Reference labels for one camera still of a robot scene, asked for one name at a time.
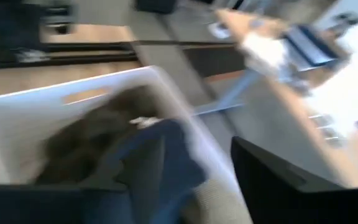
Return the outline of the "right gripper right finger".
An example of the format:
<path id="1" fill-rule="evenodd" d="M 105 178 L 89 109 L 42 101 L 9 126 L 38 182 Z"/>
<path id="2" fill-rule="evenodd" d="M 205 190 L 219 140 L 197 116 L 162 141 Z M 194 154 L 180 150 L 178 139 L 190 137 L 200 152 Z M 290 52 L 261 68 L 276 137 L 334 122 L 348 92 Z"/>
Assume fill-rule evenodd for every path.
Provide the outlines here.
<path id="1" fill-rule="evenodd" d="M 358 224 L 358 188 L 344 188 L 233 137 L 231 159 L 253 224 Z"/>

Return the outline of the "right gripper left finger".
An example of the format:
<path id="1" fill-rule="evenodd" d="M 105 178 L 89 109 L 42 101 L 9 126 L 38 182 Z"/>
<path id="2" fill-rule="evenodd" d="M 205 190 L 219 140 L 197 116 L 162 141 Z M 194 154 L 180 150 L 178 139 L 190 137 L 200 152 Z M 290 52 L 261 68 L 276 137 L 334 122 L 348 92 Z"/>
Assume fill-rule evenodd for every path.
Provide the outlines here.
<path id="1" fill-rule="evenodd" d="M 0 185 L 0 224 L 129 224 L 129 200 L 104 189 Z"/>

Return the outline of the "black garment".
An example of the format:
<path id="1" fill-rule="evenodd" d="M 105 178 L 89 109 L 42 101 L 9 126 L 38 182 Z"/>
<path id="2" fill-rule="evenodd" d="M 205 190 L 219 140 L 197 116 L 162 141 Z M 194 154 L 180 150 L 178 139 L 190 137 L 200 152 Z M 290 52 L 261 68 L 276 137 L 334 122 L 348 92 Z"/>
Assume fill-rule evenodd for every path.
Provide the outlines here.
<path id="1" fill-rule="evenodd" d="M 106 151 L 135 134 L 138 118 L 161 115 L 155 94 L 141 85 L 122 90 L 45 140 L 45 165 L 35 184 L 70 184 L 96 170 Z"/>

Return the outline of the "navy garment with white label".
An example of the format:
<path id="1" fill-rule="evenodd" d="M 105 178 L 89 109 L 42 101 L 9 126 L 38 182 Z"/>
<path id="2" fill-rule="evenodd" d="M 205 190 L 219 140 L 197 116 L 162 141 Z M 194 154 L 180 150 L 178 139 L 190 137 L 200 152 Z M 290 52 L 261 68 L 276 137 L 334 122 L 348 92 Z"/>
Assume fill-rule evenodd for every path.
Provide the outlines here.
<path id="1" fill-rule="evenodd" d="M 110 147 L 85 183 L 84 224 L 182 224 L 181 211 L 205 182 L 186 131 L 165 119 Z"/>

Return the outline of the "white plastic bin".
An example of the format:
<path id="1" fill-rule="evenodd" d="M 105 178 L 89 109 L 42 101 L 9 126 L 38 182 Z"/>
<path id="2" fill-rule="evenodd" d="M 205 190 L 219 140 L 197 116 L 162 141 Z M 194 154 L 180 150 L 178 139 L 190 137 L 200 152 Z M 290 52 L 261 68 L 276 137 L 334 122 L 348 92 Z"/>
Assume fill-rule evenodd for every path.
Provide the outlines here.
<path id="1" fill-rule="evenodd" d="M 201 224 L 252 224 L 232 162 L 160 67 L 148 66 L 0 95 L 0 184 L 24 183 L 41 166 L 42 141 L 125 88 L 148 85 L 165 116 L 179 119 L 208 179 L 196 188 Z"/>

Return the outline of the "light wooden desk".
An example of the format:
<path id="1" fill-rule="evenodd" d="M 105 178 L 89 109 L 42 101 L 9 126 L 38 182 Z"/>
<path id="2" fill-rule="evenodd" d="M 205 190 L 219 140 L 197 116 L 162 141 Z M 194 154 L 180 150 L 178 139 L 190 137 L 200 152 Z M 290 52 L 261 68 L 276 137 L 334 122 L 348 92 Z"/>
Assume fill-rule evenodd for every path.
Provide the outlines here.
<path id="1" fill-rule="evenodd" d="M 328 126 L 319 127 L 313 111 L 299 93 L 289 85 L 274 79 L 276 74 L 267 68 L 259 58 L 246 61 L 249 66 L 261 73 L 263 81 L 280 102 L 282 118 L 277 118 L 280 132 L 288 132 L 282 137 L 283 149 L 277 146 L 270 149 L 300 169 L 322 179 L 346 188 L 358 187 L 358 131 L 346 138 L 335 137 L 333 133 L 325 137 Z"/>

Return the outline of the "white papers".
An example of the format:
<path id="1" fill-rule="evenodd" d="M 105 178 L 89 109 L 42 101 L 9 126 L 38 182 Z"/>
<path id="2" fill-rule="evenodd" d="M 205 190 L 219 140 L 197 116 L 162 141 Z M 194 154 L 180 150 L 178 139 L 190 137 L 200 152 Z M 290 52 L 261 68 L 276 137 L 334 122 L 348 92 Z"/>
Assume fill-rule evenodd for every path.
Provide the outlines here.
<path id="1" fill-rule="evenodd" d="M 248 54 L 248 64 L 264 75 L 280 76 L 289 71 L 287 48 L 279 39 L 251 32 L 243 38 L 239 48 Z"/>

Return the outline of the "black aluminium table frame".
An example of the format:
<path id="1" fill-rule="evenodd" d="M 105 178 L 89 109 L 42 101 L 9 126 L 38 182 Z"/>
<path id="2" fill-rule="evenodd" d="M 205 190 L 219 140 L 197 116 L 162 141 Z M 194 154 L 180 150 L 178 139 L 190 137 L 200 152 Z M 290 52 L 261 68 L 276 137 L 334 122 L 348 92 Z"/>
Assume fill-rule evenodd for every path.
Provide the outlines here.
<path id="1" fill-rule="evenodd" d="M 138 56 L 129 42 L 51 43 L 46 45 L 46 50 L 49 56 L 47 60 L 0 62 L 0 69 L 138 61 Z"/>

